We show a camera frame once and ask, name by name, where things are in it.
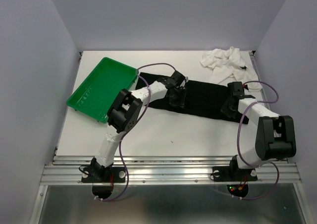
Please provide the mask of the black t shirt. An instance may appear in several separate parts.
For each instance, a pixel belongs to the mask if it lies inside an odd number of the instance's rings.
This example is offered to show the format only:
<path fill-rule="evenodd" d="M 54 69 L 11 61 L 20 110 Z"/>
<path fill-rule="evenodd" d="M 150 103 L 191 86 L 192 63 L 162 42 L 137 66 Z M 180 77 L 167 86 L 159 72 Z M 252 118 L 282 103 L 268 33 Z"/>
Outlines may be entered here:
<path fill-rule="evenodd" d="M 169 103 L 169 98 L 150 102 L 149 107 L 211 119 L 240 122 L 241 113 L 237 113 L 234 117 L 228 117 L 221 112 L 221 107 L 225 104 L 229 95 L 228 87 L 189 80 L 186 82 L 185 88 L 186 94 L 183 108 L 173 107 Z"/>

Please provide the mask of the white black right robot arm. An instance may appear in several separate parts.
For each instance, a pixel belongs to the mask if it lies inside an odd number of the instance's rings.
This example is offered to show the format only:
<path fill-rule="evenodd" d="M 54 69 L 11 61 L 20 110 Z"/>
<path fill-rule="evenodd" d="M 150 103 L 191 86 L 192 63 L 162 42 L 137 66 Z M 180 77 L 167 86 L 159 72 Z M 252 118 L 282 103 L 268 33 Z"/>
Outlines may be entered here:
<path fill-rule="evenodd" d="M 221 112 L 234 118 L 240 113 L 241 121 L 237 133 L 237 151 L 226 167 L 232 179 L 240 179 L 255 168 L 271 160 L 294 157 L 297 151 L 294 120 L 289 115 L 279 115 L 261 105 L 253 96 L 232 96 L 221 107 Z M 240 132 L 242 120 L 247 117 L 257 126 L 255 145 L 242 153 Z"/>

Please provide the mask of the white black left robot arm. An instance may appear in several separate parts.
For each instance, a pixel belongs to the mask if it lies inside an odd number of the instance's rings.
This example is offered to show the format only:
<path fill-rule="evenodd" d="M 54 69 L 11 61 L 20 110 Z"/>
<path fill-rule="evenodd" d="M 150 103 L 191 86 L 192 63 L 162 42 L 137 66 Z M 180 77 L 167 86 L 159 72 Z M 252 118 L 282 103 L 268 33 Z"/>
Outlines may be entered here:
<path fill-rule="evenodd" d="M 184 107 L 186 77 L 162 77 L 152 84 L 144 83 L 145 87 L 137 90 L 121 90 L 110 106 L 103 143 L 90 164 L 79 167 L 83 183 L 108 183 L 113 179 L 115 153 L 124 136 L 136 126 L 151 102 L 167 98 L 173 107 Z"/>

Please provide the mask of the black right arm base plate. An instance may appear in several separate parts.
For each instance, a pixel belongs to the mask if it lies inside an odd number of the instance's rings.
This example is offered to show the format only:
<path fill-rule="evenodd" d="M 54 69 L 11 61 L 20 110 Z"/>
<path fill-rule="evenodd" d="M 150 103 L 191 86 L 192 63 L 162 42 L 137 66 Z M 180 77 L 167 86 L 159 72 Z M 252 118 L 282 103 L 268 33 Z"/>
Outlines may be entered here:
<path fill-rule="evenodd" d="M 210 178 L 215 182 L 257 181 L 255 169 L 232 170 L 229 166 L 212 167 Z"/>

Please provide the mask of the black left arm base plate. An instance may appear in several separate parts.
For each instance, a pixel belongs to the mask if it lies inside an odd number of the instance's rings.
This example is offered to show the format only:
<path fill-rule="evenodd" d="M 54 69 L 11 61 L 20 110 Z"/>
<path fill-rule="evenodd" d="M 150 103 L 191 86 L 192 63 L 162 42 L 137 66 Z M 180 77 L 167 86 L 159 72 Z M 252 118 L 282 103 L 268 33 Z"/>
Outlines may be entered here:
<path fill-rule="evenodd" d="M 124 167 L 113 167 L 102 175 L 95 174 L 91 167 L 83 168 L 82 183 L 110 183 L 111 181 L 113 183 L 124 183 L 126 181 Z"/>

